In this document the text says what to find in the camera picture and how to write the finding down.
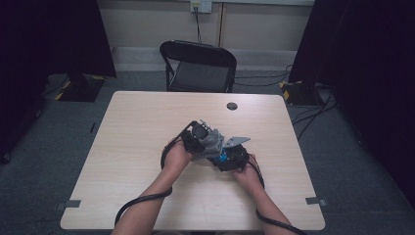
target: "baseboard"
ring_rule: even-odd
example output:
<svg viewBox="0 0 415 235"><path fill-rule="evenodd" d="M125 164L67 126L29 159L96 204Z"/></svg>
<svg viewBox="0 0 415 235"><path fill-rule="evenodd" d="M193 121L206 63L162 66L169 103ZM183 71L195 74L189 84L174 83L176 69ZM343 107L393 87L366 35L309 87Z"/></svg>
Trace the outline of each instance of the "baseboard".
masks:
<svg viewBox="0 0 415 235"><path fill-rule="evenodd" d="M229 50L238 61L238 71L284 71L292 65L297 51ZM164 71L159 48L115 47L112 50L116 71Z"/></svg>

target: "wire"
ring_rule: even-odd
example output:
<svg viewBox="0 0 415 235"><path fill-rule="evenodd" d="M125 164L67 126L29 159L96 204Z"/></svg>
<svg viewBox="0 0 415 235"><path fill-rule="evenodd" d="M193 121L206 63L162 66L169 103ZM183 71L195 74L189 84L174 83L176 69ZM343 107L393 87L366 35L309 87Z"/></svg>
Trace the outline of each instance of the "wire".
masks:
<svg viewBox="0 0 415 235"><path fill-rule="evenodd" d="M167 156L170 149L179 141L179 137L180 137L180 134L177 135L177 137L175 137L170 143L167 144L167 146L164 147L164 149L162 151L162 154L161 154L161 169L164 168L165 157ZM146 196L138 197L136 199L133 199L133 200L129 201L124 206L122 206L122 208L119 209L118 213L116 214L115 225L118 223L119 219L124 214L125 210L127 210L129 207L131 207L135 204L147 202L147 201L150 201L150 200L155 200L155 199L168 197L168 196L171 195L172 192L173 192L173 188L171 187L165 192L158 193L158 194L152 194L152 195L146 195Z"/></svg>
<svg viewBox="0 0 415 235"><path fill-rule="evenodd" d="M255 170L258 178L259 178L260 184L262 185L263 188L265 188L265 183L263 181L262 173L260 172L259 164L256 161L255 157L253 157L253 159L254 159L256 165L254 165L253 163L251 163L249 161L248 161L248 164L251 165L254 168L254 170ZM256 217L259 220L261 220L265 223L269 223L269 224L272 224L272 225L275 225L275 226L278 226L278 227L285 228L285 229L290 230L290 231L292 231L296 234L299 234L299 235L306 235L303 231L301 231L300 229L294 227L293 225L290 225L290 224L287 224L287 223L284 223L284 222L281 222L281 221L263 216L262 214L259 213L258 209L256 209L255 212L256 212Z"/></svg>
<svg viewBox="0 0 415 235"><path fill-rule="evenodd" d="M280 77L280 76L286 76L288 74L290 74L288 72L288 68L292 67L293 65L288 65L286 66L286 72L284 74L280 74L280 75L257 75L257 76L235 76L236 79L242 79L242 78L269 78L269 77Z"/></svg>
<svg viewBox="0 0 415 235"><path fill-rule="evenodd" d="M65 84L65 82L68 80L68 74L67 74L67 76L65 77L65 79L59 84L59 85L57 85L55 88L53 88L53 89L51 89L51 90L49 90L49 91L46 91L45 93L43 93L41 96L46 96L46 95L49 95L50 93L52 93L52 92L54 92L54 91L56 91L58 88L60 88L60 87L62 87L64 84Z"/></svg>
<svg viewBox="0 0 415 235"><path fill-rule="evenodd" d="M193 7L193 10L195 10L196 24L198 25L198 42L202 44L201 30L199 28L199 8Z"/></svg>
<svg viewBox="0 0 415 235"><path fill-rule="evenodd" d="M332 98L332 95L333 95L333 91L332 92L330 92L330 95L329 95L329 97L327 98L327 100L326 100L326 102L324 103L324 105L321 107L321 109L316 113L316 114L314 114L314 115L312 115L312 116L309 116L309 117L305 117L305 118L302 118L301 120L298 120L298 121L294 121L293 122L293 125L294 124L296 124L296 123L299 123L300 121L302 121L302 120L305 120L305 119L307 119L307 118L311 118L311 120L305 125L305 127L302 129L302 131L300 132L300 134L299 134L299 136L297 137L297 140L299 141L300 139L301 139L301 137L302 137L302 135L304 134L304 132L308 129L308 127L311 125L311 123L315 120L315 118L317 118L317 116L318 115L320 115L320 114L323 114L324 112L327 112L328 110L331 110L331 109L333 109L335 106L336 106L336 104L334 105L334 106L332 106L332 107L330 107L330 109L327 109L327 110L324 110L324 108L326 108L326 106L329 104L329 102L330 102L330 98Z"/></svg>
<svg viewBox="0 0 415 235"><path fill-rule="evenodd" d="M235 85L242 85L242 86L271 86L271 85L275 85L275 84L278 84L281 81L283 81L287 77L287 75L290 74L290 72L288 71L288 68L291 67L291 66L292 65L286 66L286 72L284 74L280 74L280 75L271 75L271 76L270 75L269 76L267 76L267 75L264 75L264 76L239 76L239 77L235 77L235 78L242 79L242 78L269 78L269 77L281 77L281 76L284 76L283 78L279 79L276 82L272 82L272 83L269 83L269 84L260 84L260 85L250 85L250 84L244 84L244 83L238 83L238 82L235 82L234 84Z"/></svg>
<svg viewBox="0 0 415 235"><path fill-rule="evenodd" d="M312 112L312 111L316 111L316 110L318 110L318 109L320 109L319 107L317 107L317 108L311 108L311 109L309 109L309 110L307 110L307 111L304 111L304 112L301 112L301 113L299 113L299 114L297 114L296 115L296 117L292 120L292 122L296 122L296 120L301 116L301 115L304 115L304 114L306 114L306 113L308 113L308 112Z"/></svg>

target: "table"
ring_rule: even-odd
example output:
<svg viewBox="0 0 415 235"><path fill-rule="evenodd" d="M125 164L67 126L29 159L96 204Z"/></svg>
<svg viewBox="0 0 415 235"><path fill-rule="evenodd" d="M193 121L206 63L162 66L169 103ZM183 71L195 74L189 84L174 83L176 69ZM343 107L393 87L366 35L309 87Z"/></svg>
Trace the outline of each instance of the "table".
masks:
<svg viewBox="0 0 415 235"><path fill-rule="evenodd" d="M238 109L231 111L227 104ZM265 188L291 223L320 230L325 221L282 97L277 95L118 91L114 94L66 208L64 229L113 229L115 215L159 174L161 150L202 118L227 141L256 154ZM164 200L155 230L260 230L255 207L230 172L191 162Z"/></svg>

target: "black chair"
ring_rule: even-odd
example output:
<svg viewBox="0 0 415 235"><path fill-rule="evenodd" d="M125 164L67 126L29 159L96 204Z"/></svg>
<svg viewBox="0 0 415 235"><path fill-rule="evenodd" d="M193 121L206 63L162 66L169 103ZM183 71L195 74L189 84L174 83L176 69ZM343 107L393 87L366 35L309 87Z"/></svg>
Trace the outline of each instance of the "black chair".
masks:
<svg viewBox="0 0 415 235"><path fill-rule="evenodd" d="M237 62L229 51L206 44L171 40L161 45L160 52L165 61L167 91L232 92ZM176 70L170 61L179 62Z"/></svg>

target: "white wall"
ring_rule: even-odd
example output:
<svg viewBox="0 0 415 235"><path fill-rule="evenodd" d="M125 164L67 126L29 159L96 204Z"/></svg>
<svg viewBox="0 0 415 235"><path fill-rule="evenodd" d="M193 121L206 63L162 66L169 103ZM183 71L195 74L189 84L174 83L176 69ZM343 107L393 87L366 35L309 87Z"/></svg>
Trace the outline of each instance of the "white wall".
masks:
<svg viewBox="0 0 415 235"><path fill-rule="evenodd" d="M197 41L189 2L107 0L99 5L113 47ZM297 51L311 7L214 2L211 14L199 14L202 40L229 49Z"/></svg>
<svg viewBox="0 0 415 235"><path fill-rule="evenodd" d="M283 71L293 63L311 0L223 1L213 2L211 14L199 15L204 43L230 50L237 58L238 70ZM189 1L98 3L110 46L115 47L113 58L118 71L164 70L159 52L163 42L198 41Z"/></svg>

